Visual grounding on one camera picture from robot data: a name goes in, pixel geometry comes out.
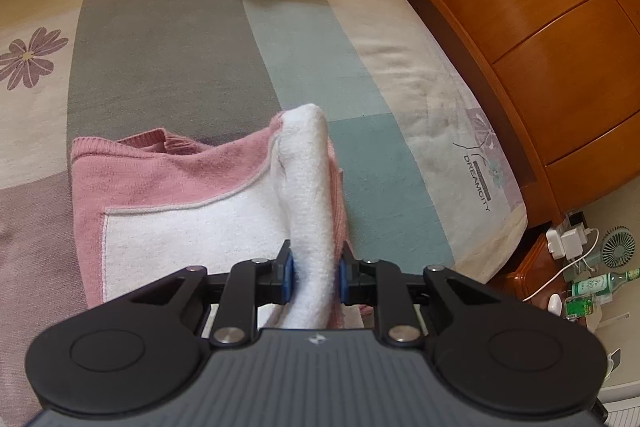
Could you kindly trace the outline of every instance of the wooden nightstand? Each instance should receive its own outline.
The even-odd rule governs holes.
[[[555,260],[546,247],[546,235],[540,227],[527,230],[520,245],[502,269],[487,283],[518,299],[527,298],[562,268],[562,260]],[[549,297],[558,293],[562,300],[569,285],[559,275],[530,302],[546,310]]]

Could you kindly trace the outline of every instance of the pink and white sweater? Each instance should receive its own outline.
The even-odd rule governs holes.
[[[362,326],[335,297],[347,240],[342,182],[315,105],[208,146],[155,129],[117,142],[80,137],[71,151],[74,235],[90,307],[185,266],[229,271],[273,259],[291,240],[292,301],[258,310],[259,325]]]

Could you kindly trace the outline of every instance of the black circular cover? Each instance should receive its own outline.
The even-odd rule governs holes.
[[[196,337],[151,305],[97,307],[41,333],[25,359],[38,397],[79,415],[122,414],[171,396],[200,362]]]
[[[533,306],[466,307],[438,337],[433,363],[466,399],[515,417],[589,409],[606,357],[586,328]]]

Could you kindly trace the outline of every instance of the wall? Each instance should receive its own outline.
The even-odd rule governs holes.
[[[583,211],[588,225],[600,229],[601,238],[613,227],[627,227],[636,238],[636,254],[624,269],[640,268],[640,178]],[[630,312],[628,319],[596,330],[607,352],[622,349],[622,363],[607,380],[607,386],[640,380],[640,281],[630,282],[616,292],[613,302],[602,307],[602,320],[625,312]]]

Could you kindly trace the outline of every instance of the headboard panel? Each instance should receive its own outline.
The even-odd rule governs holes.
[[[492,122],[530,226],[640,173],[640,0],[409,2]]]

